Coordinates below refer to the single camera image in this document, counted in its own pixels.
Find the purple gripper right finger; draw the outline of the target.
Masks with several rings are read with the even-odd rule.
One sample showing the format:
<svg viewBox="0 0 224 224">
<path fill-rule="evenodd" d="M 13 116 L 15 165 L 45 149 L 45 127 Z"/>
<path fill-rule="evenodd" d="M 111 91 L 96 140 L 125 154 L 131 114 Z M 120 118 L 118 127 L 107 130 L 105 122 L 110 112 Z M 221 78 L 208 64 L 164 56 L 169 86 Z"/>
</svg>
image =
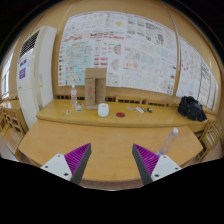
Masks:
<svg viewBox="0 0 224 224">
<path fill-rule="evenodd" d="M 158 156 L 137 144 L 133 145 L 132 154 L 136 161 L 143 185 L 148 185 L 181 170 L 181 167 L 167 155 Z"/>
</svg>

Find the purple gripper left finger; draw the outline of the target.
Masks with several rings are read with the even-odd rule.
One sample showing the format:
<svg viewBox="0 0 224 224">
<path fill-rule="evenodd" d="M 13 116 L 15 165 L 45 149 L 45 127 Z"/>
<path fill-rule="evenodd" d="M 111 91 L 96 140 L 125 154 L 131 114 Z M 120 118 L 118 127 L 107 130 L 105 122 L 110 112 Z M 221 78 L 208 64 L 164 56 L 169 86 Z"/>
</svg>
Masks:
<svg viewBox="0 0 224 224">
<path fill-rule="evenodd" d="M 90 155 L 91 144 L 88 143 L 65 155 L 56 154 L 42 166 L 42 169 L 79 185 Z"/>
</svg>

